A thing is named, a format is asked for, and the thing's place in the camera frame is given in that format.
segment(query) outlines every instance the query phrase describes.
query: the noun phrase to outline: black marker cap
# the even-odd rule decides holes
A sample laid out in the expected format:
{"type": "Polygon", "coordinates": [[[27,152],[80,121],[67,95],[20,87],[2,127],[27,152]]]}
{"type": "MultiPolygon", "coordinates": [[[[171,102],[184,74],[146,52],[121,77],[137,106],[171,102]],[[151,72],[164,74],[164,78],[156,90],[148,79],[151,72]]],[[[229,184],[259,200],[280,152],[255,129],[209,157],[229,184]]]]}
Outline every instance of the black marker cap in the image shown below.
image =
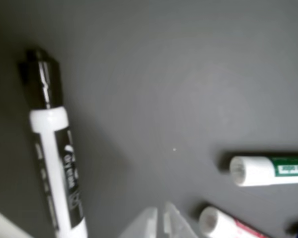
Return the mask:
{"type": "Polygon", "coordinates": [[[42,49],[26,51],[27,61],[19,64],[26,100],[31,109],[63,105],[59,64],[42,49]]]}

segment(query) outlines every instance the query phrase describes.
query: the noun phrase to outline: green label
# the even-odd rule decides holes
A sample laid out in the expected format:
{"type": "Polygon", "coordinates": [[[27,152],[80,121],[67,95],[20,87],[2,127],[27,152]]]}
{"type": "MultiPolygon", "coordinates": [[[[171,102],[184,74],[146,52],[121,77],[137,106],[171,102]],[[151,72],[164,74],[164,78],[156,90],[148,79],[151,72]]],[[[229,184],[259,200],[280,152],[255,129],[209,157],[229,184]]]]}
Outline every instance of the green label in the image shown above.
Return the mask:
{"type": "Polygon", "coordinates": [[[298,156],[269,157],[277,177],[298,176],[298,156]]]}

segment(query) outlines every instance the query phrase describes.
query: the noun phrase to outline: gray table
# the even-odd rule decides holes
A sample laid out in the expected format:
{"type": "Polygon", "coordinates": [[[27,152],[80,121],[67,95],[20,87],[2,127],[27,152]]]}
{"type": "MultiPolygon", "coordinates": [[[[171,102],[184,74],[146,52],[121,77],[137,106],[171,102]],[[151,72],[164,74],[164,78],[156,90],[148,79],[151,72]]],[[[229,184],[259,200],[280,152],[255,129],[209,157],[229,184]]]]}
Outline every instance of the gray table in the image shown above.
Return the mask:
{"type": "Polygon", "coordinates": [[[298,222],[298,185],[222,170],[298,152],[298,0],[0,0],[0,211],[46,238],[15,65],[33,45],[61,64],[91,238],[168,200],[198,234],[205,202],[275,238],[298,222]]]}

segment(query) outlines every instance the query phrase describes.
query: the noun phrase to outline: red label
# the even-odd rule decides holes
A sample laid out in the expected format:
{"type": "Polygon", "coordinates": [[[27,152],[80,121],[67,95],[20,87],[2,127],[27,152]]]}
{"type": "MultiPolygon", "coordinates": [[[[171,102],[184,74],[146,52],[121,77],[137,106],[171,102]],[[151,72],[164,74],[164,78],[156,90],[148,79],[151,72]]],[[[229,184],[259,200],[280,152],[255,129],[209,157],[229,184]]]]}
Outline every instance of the red label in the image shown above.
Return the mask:
{"type": "Polygon", "coordinates": [[[235,220],[235,223],[237,225],[238,228],[252,234],[253,236],[255,237],[258,237],[258,238],[268,238],[267,236],[264,236],[263,234],[260,234],[259,232],[257,231],[254,231],[253,229],[251,229],[250,227],[248,227],[247,225],[244,225],[243,223],[239,222],[238,220],[235,220]]]}

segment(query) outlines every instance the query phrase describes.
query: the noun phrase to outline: white marker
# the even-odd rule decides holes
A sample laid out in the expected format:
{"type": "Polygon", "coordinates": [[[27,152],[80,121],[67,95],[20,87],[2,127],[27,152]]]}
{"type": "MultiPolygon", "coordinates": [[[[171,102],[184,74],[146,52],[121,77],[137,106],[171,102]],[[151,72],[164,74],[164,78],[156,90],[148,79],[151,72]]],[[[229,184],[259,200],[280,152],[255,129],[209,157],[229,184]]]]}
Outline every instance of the white marker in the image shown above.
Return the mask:
{"type": "Polygon", "coordinates": [[[236,156],[229,170],[238,186],[298,183],[298,156],[236,156]]]}
{"type": "Polygon", "coordinates": [[[19,65],[31,107],[37,161],[57,238],[87,238],[68,116],[58,63],[43,50],[19,65]]]}
{"type": "Polygon", "coordinates": [[[203,210],[199,226],[209,238],[268,238],[214,207],[203,210]]]}

